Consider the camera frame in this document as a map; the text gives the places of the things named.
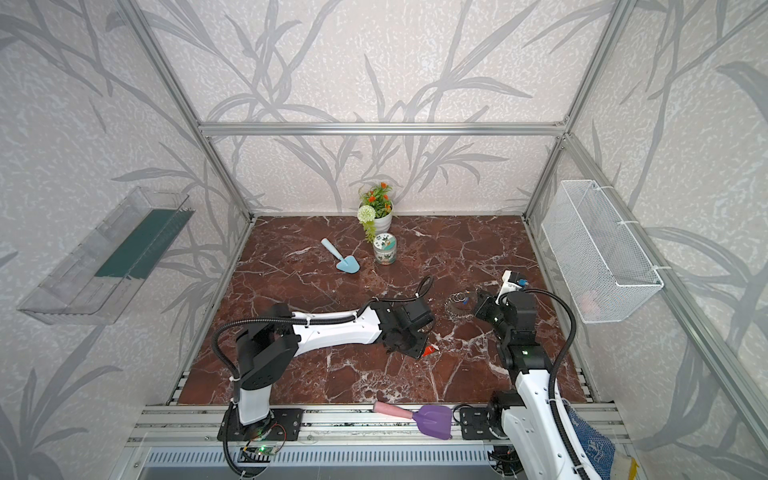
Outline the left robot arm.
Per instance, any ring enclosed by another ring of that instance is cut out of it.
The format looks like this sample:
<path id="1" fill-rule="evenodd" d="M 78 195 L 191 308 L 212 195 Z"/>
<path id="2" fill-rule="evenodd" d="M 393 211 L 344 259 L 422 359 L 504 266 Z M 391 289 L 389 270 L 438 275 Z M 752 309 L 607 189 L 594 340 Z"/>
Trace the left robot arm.
<path id="1" fill-rule="evenodd" d="M 427 302 L 433 283 L 426 276 L 411 297 L 373 297 L 357 310 L 308 313 L 278 303 L 265 316 L 217 328 L 211 350 L 229 370 L 233 384 L 225 418 L 235 417 L 244 428 L 270 426 L 272 385 L 294 358 L 311 351 L 381 344 L 389 353 L 421 358 L 428 342 L 424 329 L 435 320 Z"/>

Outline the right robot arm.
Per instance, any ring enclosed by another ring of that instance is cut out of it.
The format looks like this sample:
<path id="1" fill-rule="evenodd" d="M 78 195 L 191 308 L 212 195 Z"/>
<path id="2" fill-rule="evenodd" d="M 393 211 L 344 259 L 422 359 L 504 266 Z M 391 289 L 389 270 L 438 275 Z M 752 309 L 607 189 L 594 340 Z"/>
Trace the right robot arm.
<path id="1" fill-rule="evenodd" d="M 570 320 L 554 359 L 536 342 L 536 294 L 559 304 Z M 510 441 L 530 479 L 597 479 L 557 383 L 577 331 L 573 310 L 556 294 L 525 286 L 497 296 L 479 290 L 473 314 L 493 327 L 500 359 L 514 381 L 513 390 L 496 391 L 489 401 L 490 430 Z"/>

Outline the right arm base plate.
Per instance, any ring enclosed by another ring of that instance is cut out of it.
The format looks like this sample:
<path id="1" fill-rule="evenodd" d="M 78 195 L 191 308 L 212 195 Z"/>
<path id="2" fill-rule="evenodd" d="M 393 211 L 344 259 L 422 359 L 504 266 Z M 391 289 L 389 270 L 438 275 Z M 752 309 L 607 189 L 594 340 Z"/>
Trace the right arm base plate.
<path id="1" fill-rule="evenodd" d="M 496 441 L 508 440 L 509 437 L 500 426 L 493 426 L 486 407 L 469 404 L 458 405 L 454 409 L 463 440 Z"/>

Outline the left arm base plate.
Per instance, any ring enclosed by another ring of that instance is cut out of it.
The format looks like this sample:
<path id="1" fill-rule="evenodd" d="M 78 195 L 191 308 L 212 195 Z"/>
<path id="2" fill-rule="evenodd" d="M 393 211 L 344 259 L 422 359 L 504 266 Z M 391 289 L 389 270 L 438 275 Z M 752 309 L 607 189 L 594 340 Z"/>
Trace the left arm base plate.
<path id="1" fill-rule="evenodd" d="M 273 409 L 266 419 L 244 426 L 239 421 L 238 409 L 230 405 L 217 434 L 223 442 L 296 441 L 302 424 L 304 410 L 300 408 Z"/>

